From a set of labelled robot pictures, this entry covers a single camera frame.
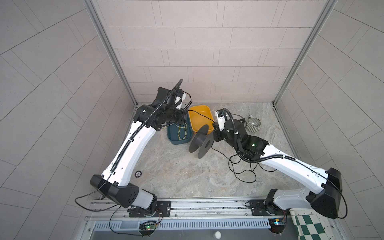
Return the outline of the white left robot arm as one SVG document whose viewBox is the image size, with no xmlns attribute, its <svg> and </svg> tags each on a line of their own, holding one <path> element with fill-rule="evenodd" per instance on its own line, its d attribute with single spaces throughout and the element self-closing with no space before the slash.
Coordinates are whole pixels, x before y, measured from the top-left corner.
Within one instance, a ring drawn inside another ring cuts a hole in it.
<svg viewBox="0 0 384 240">
<path fill-rule="evenodd" d="M 93 175 L 90 180 L 96 192 L 115 202 L 117 208 L 132 206 L 150 217 L 159 214 L 158 221 L 140 224 L 140 237 L 153 234 L 164 214 L 157 207 L 157 196 L 131 184 L 131 176 L 144 148 L 155 133 L 172 124 L 184 123 L 191 102 L 183 106 L 183 101 L 191 95 L 180 88 L 182 82 L 179 80 L 172 90 L 159 88 L 151 105 L 138 108 L 119 152 L 102 174 Z"/>
</svg>

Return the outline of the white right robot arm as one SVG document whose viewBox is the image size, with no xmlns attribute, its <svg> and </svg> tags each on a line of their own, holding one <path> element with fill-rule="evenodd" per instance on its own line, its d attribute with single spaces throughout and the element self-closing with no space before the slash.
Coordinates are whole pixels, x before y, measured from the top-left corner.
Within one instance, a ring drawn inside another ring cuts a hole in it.
<svg viewBox="0 0 384 240">
<path fill-rule="evenodd" d="M 248 135 L 244 119 L 236 120 L 228 109 L 215 112 L 213 123 L 216 142 L 225 141 L 234 150 L 236 157 L 250 164 L 263 164 L 284 173 L 303 185 L 303 188 L 290 191 L 272 189 L 264 200 L 264 207 L 271 215 L 287 210 L 312 209 L 330 218 L 339 218 L 343 196 L 340 171 L 324 170 L 304 163 L 256 136 Z"/>
</svg>

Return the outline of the grey perforated cable spool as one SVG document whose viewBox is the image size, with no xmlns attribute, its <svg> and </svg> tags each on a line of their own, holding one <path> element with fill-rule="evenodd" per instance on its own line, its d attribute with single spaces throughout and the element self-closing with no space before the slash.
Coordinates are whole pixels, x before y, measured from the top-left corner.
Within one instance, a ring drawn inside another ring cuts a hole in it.
<svg viewBox="0 0 384 240">
<path fill-rule="evenodd" d="M 193 153 L 198 150 L 198 159 L 203 158 L 214 143 L 214 135 L 208 134 L 208 131 L 208 125 L 202 126 L 190 144 L 189 152 Z"/>
</svg>

